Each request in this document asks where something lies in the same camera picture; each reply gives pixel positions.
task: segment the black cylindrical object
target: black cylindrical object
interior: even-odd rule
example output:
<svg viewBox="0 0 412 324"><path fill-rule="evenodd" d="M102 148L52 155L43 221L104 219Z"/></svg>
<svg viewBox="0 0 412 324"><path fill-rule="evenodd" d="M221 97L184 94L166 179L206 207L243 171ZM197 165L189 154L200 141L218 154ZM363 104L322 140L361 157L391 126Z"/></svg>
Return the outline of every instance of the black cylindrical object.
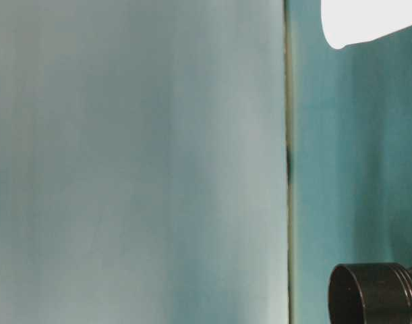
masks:
<svg viewBox="0 0 412 324"><path fill-rule="evenodd" d="M412 268L337 265L330 276L328 311L332 324L412 324Z"/></svg>

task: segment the teal surface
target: teal surface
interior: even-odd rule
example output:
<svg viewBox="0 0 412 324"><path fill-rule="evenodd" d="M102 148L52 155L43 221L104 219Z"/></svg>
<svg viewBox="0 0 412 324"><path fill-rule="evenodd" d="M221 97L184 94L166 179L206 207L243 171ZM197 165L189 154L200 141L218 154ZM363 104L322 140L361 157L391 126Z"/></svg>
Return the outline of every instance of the teal surface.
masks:
<svg viewBox="0 0 412 324"><path fill-rule="evenodd" d="M0 0L0 323L285 323L282 2Z"/></svg>
<svg viewBox="0 0 412 324"><path fill-rule="evenodd" d="M412 265L412 28L335 51L320 0L287 17L293 319L323 324L337 263Z"/></svg>

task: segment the teal wall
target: teal wall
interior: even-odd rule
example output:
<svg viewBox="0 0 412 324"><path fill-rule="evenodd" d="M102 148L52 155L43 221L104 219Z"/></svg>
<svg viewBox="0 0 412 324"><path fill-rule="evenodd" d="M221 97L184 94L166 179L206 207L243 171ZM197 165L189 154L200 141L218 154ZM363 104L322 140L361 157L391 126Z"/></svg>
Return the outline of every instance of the teal wall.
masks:
<svg viewBox="0 0 412 324"><path fill-rule="evenodd" d="M285 323L283 5L0 0L0 323Z"/></svg>
<svg viewBox="0 0 412 324"><path fill-rule="evenodd" d="M335 51L320 0L287 17L293 316L323 324L337 263L412 265L412 28Z"/></svg>

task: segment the light blue panel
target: light blue panel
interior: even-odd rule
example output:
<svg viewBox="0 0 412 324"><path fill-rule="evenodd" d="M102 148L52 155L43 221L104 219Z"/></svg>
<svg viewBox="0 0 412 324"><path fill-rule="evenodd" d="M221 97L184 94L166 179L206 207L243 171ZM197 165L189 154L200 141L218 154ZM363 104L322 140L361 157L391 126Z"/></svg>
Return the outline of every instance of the light blue panel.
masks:
<svg viewBox="0 0 412 324"><path fill-rule="evenodd" d="M0 323L287 320L281 1L0 0Z"/></svg>
<svg viewBox="0 0 412 324"><path fill-rule="evenodd" d="M288 321L282 8L179 2L174 323Z"/></svg>
<svg viewBox="0 0 412 324"><path fill-rule="evenodd" d="M335 51L320 0L287 10L293 316L323 324L337 263L412 265L412 28Z"/></svg>

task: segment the white object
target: white object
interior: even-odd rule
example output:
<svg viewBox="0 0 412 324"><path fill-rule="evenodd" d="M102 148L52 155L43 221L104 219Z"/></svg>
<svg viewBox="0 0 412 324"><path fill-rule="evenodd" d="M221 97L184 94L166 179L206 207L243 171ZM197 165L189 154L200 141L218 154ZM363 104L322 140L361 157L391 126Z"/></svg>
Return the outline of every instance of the white object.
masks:
<svg viewBox="0 0 412 324"><path fill-rule="evenodd" d="M412 26L412 0L322 0L324 35L334 49Z"/></svg>

